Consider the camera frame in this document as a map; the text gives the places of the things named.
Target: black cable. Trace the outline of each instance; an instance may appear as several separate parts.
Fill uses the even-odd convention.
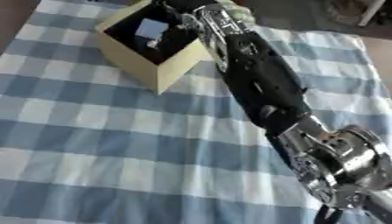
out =
[[[314,224],[335,224],[339,221],[343,211],[338,208],[330,208],[329,206],[323,205],[314,218]]]

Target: open box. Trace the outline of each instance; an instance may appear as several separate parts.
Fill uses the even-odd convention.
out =
[[[159,10],[151,5],[151,0],[143,0],[119,10],[97,25],[96,30],[101,51],[107,59],[161,94],[197,62],[210,57],[196,35],[188,35],[184,45],[178,51],[166,54],[164,59],[149,59],[149,55],[142,55],[135,48],[133,39],[144,18],[170,25],[176,23]]]

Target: blue and white checkered cloth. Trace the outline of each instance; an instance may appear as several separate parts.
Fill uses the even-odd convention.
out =
[[[104,59],[94,27],[116,8],[42,0],[0,58],[0,223],[312,223],[320,204],[212,61],[156,96]],[[310,86],[316,116],[392,146],[388,91],[359,38],[255,29]]]

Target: robotic arm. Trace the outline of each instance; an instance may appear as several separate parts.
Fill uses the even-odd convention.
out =
[[[343,210],[361,208],[392,220],[392,164],[388,149],[356,125],[328,130],[304,101],[306,88],[283,58],[220,4],[155,1],[199,34],[223,80],[250,121],[266,137],[298,181],[323,203],[315,221],[334,223]],[[328,217],[328,210],[333,210]]]

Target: checkered fabric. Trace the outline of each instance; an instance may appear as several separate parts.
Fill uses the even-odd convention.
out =
[[[117,8],[42,0],[0,58],[0,223],[312,223],[320,204],[212,61],[156,96],[104,59],[94,27]],[[359,38],[255,30],[310,87],[316,116],[392,146],[388,91]]]

